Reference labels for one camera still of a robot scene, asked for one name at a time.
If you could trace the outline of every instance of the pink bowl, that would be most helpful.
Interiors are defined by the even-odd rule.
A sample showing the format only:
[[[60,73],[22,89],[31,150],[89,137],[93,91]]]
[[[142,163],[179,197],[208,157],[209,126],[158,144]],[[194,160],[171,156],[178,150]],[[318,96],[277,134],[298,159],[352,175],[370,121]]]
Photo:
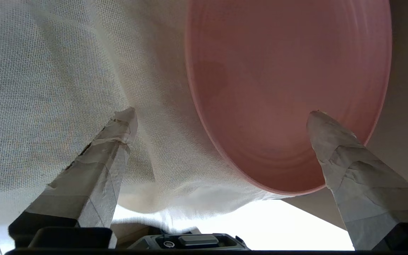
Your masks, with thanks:
[[[190,0],[193,100],[217,150],[253,184],[282,195],[324,187],[306,133],[321,110],[363,142],[391,61],[387,0]]]

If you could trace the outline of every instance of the beige wall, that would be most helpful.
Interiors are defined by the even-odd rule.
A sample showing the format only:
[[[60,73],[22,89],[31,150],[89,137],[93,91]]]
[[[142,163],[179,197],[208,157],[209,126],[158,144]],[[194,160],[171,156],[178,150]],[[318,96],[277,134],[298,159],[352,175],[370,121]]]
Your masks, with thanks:
[[[390,83],[368,148],[408,181],[408,0],[391,0],[390,5],[393,27]],[[285,201],[344,227],[327,189]]]

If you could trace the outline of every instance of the white cloth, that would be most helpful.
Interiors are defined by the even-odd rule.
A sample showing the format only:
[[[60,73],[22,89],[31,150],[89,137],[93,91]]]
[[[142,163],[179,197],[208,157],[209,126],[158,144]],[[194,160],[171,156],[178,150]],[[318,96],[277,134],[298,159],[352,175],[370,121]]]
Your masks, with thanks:
[[[188,88],[185,22],[184,0],[0,0],[0,224],[128,105],[139,129],[119,204],[142,213],[132,220],[177,229],[175,219],[284,197],[245,181],[208,139]]]

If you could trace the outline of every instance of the textured fabric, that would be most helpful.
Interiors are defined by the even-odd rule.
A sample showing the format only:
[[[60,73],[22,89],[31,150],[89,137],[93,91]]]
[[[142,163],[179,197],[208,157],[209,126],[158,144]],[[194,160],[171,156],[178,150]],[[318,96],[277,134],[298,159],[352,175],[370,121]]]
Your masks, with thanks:
[[[171,229],[282,197],[231,169],[202,128],[185,19],[183,0],[0,0],[0,224],[129,105],[139,129],[119,204],[142,213],[136,221],[155,213],[152,224]]]

